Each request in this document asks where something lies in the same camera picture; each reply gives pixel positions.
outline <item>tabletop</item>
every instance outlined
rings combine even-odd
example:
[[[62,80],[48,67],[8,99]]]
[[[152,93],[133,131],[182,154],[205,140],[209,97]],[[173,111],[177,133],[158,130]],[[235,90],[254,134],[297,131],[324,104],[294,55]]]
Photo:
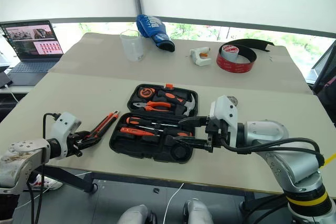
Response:
[[[252,90],[269,90],[311,94],[300,70],[283,46],[267,47],[270,52],[253,49],[257,54],[253,68],[247,73],[230,73],[216,64],[222,42],[173,40],[175,51],[155,46],[151,39],[142,39],[144,59],[126,59],[119,35],[86,33],[67,51],[50,72],[114,77],[140,81],[191,84]],[[190,49],[210,47],[212,64],[197,66]]]
[[[49,73],[0,124],[0,149],[5,150],[15,141],[40,138],[42,117],[46,112],[68,111],[82,120],[78,130],[91,130],[111,111],[127,113],[127,101],[134,88],[141,83],[141,80]],[[234,95],[238,99],[239,122],[276,120],[287,127],[290,136],[315,140],[325,157],[331,156],[336,150],[334,126],[316,96],[183,83],[176,83],[175,86],[198,93],[199,115],[208,115],[211,102],[218,96]],[[47,122],[47,136],[52,122],[51,119]],[[84,150],[82,157],[72,156],[59,161],[53,159],[48,164],[110,174],[281,192],[266,162],[256,154],[238,155],[223,148],[215,148],[213,153],[194,150],[186,164],[175,164],[115,153],[109,147],[115,125],[97,145]],[[205,139],[204,128],[197,128],[196,136]],[[336,162],[331,162],[321,170],[331,197],[336,197],[335,170]]]

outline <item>laptop screen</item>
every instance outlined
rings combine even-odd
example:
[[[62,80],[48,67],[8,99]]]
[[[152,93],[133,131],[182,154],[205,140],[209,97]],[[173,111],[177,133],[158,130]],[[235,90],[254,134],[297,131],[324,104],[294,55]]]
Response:
[[[59,59],[63,55],[47,20],[1,24],[1,28],[20,60]]]

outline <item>gray floor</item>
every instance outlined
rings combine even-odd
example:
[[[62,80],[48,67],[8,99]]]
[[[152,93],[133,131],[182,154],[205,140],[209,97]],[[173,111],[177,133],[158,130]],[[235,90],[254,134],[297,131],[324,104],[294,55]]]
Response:
[[[72,172],[74,174],[82,173],[80,171]],[[43,196],[39,223],[116,223],[125,210],[140,204],[145,204],[154,211],[158,216],[158,223],[162,223],[166,204],[176,191],[175,188],[102,180],[98,180],[96,183],[99,185],[99,189],[93,195],[67,185],[58,190],[46,192]],[[158,194],[153,192],[154,188],[160,189]],[[167,213],[167,224],[182,223],[183,205],[191,198],[198,198],[205,203],[215,224],[239,224],[242,222],[238,205],[244,200],[243,197],[181,189],[171,201]],[[28,201],[29,193],[23,193],[19,206]],[[256,213],[251,217],[249,223],[253,223],[263,213],[264,211]],[[284,224],[290,223],[290,220],[290,213],[288,209],[284,208],[260,223]],[[30,204],[15,211],[14,224],[19,223],[30,223]]]

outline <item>laptop keyboard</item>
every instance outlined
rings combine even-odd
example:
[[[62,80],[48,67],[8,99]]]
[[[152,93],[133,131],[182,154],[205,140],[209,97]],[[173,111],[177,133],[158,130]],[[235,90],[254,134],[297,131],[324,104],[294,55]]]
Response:
[[[11,73],[46,73],[56,62],[20,62]]]

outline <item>white sneaker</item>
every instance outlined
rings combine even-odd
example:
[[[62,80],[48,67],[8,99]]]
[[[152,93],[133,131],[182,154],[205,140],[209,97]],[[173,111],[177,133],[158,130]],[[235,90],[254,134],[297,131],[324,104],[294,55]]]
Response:
[[[36,188],[40,189],[41,185],[42,185],[42,176],[41,174],[39,174],[37,175],[35,182],[30,183],[30,186],[32,189],[36,189]],[[62,182],[59,182],[57,180],[44,176],[44,186],[43,186],[44,189],[56,190],[60,188],[62,185],[63,185]]]

